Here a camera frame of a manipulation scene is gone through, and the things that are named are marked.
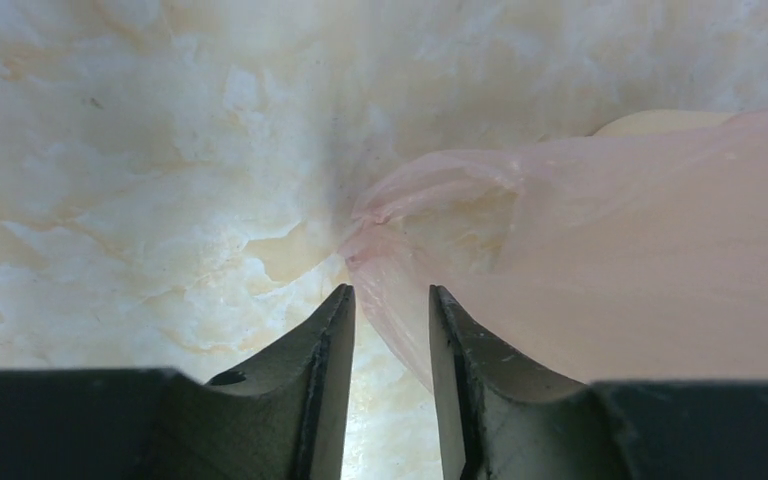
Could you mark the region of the beige plastic trash bin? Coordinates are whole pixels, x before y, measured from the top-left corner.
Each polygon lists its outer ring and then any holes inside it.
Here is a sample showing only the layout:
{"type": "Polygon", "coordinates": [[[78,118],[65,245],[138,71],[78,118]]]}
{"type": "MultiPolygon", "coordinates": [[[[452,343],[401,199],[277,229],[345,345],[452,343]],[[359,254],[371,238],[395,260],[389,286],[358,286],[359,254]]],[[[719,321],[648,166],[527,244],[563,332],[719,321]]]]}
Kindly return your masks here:
{"type": "Polygon", "coordinates": [[[594,136],[638,136],[706,128],[725,123],[736,113],[656,109],[626,115],[594,133],[594,136]]]}

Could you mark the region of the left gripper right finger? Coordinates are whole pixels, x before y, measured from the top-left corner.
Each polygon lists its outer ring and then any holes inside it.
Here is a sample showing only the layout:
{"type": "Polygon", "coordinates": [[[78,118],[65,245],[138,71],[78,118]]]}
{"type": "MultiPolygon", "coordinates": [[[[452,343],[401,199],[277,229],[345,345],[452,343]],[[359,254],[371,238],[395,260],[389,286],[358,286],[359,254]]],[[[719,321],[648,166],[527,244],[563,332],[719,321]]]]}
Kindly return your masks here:
{"type": "Polygon", "coordinates": [[[768,479],[768,381],[556,373],[429,290],[447,479],[768,479]]]}

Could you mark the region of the pink plastic trash bag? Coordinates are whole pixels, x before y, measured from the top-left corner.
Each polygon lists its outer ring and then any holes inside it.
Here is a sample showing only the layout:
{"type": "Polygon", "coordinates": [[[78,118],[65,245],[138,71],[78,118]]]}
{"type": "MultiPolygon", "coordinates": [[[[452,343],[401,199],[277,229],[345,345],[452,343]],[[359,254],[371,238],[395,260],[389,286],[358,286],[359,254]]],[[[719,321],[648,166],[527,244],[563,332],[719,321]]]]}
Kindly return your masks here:
{"type": "Polygon", "coordinates": [[[432,284],[578,381],[768,378],[768,110],[429,153],[352,216],[341,254],[364,314],[424,383],[432,284]]]}

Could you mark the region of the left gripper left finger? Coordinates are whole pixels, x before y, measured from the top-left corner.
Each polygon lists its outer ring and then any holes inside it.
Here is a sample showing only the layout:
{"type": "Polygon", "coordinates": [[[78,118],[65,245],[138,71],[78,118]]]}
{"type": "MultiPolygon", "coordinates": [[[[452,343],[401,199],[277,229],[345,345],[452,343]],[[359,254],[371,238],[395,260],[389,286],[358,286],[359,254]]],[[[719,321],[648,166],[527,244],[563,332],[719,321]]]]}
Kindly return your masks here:
{"type": "Polygon", "coordinates": [[[340,285],[206,383],[172,368],[0,370],[0,479],[337,479],[354,338],[340,285]]]}

